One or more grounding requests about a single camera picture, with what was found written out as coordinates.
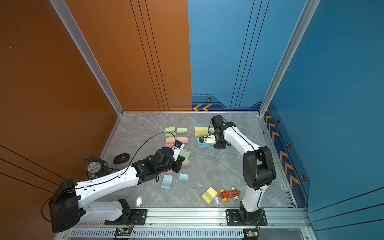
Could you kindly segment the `green memo pad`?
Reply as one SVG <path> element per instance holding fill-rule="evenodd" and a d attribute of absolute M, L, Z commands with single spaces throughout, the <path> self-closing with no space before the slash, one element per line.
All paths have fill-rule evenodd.
<path fill-rule="evenodd" d="M 165 137 L 174 137 L 176 135 L 176 128 L 175 127 L 168 127 L 164 129 L 165 131 Z"/>
<path fill-rule="evenodd" d="M 181 156 L 185 158 L 185 160 L 188 160 L 190 155 L 191 155 L 191 151 L 182 151 L 181 152 Z"/>

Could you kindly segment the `blue memo pad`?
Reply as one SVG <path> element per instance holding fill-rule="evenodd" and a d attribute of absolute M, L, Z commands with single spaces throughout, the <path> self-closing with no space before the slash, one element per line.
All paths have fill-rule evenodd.
<path fill-rule="evenodd" d="M 199 148 L 199 149 L 202 149 L 202 148 L 209 148 L 210 146 L 211 146 L 210 144 L 201 143 L 200 141 L 198 141 L 198 148 Z"/>
<path fill-rule="evenodd" d="M 172 187 L 173 176 L 164 175 L 163 182 L 161 184 L 161 189 L 170 190 Z"/>

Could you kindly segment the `yellow memo pad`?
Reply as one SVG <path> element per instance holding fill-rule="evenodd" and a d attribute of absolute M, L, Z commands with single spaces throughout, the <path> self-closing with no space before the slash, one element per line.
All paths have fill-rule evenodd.
<path fill-rule="evenodd" d="M 218 192 L 213 188 L 209 187 L 203 194 L 202 198 L 207 203 L 210 204 L 211 201 L 217 196 Z"/>
<path fill-rule="evenodd" d="M 209 128 L 208 127 L 195 127 L 195 136 L 207 136 L 209 134 Z"/>

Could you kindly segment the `torn pink memo page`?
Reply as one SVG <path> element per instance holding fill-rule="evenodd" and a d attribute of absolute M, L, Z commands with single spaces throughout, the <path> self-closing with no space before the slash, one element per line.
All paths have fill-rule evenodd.
<path fill-rule="evenodd" d="M 180 141 L 183 144 L 188 144 L 189 143 L 189 140 L 188 140 L 187 137 L 178 137 L 177 140 Z"/>

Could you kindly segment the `torn green memo page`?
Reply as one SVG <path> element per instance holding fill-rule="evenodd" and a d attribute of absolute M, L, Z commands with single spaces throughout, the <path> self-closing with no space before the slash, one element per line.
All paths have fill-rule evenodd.
<path fill-rule="evenodd" d="M 176 130 L 177 134 L 184 134 L 188 132 L 187 128 L 177 128 Z"/>

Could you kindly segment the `yellow memo pad front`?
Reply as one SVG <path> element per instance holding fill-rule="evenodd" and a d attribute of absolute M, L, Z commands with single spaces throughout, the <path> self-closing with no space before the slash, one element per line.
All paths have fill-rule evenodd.
<path fill-rule="evenodd" d="M 213 188 L 209 187 L 203 194 L 202 198 L 207 203 L 210 204 L 211 201 L 217 196 L 218 192 Z"/>

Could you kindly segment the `pink fanned memo pad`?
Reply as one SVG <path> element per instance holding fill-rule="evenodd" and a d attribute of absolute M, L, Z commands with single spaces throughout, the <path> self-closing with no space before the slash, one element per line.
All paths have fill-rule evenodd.
<path fill-rule="evenodd" d="M 175 138 L 166 138 L 165 146 L 171 148 L 174 145 L 175 141 Z"/>

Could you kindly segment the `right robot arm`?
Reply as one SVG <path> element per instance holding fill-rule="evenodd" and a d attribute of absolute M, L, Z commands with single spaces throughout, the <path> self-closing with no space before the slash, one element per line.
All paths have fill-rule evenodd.
<path fill-rule="evenodd" d="M 214 148 L 233 146 L 243 156 L 243 177 L 247 189 L 240 208 L 226 211 L 227 225 L 266 226 L 265 209 L 260 204 L 268 186 L 277 177 L 272 151 L 267 146 L 253 143 L 233 122 L 226 121 L 221 115 L 214 116 L 211 123 L 215 130 Z"/>

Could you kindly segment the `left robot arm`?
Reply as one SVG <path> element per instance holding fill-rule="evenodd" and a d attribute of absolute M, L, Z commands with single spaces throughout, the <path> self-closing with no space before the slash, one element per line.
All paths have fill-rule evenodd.
<path fill-rule="evenodd" d="M 148 181 L 157 181 L 160 174 L 170 170 L 178 173 L 185 160 L 180 156 L 183 148 L 184 144 L 179 147 L 162 147 L 153 156 L 94 180 L 77 183 L 72 179 L 63 181 L 46 201 L 50 210 L 52 232 L 63 232 L 84 220 L 89 215 L 86 206 L 101 197 Z"/>

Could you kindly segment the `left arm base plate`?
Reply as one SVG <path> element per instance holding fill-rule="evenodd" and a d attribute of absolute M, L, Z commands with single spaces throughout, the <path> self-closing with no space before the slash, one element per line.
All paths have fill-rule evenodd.
<path fill-rule="evenodd" d="M 133 209 L 123 211 L 122 215 L 115 221 L 105 220 L 107 226 L 124 225 L 124 226 L 143 226 L 147 218 L 147 209 Z"/>

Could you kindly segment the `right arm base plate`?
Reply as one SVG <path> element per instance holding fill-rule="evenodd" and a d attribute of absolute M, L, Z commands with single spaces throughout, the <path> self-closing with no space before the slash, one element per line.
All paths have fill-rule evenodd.
<path fill-rule="evenodd" d="M 226 210 L 226 219 L 228 226 L 267 226 L 268 221 L 265 209 L 261 208 L 252 213 L 243 209 Z"/>

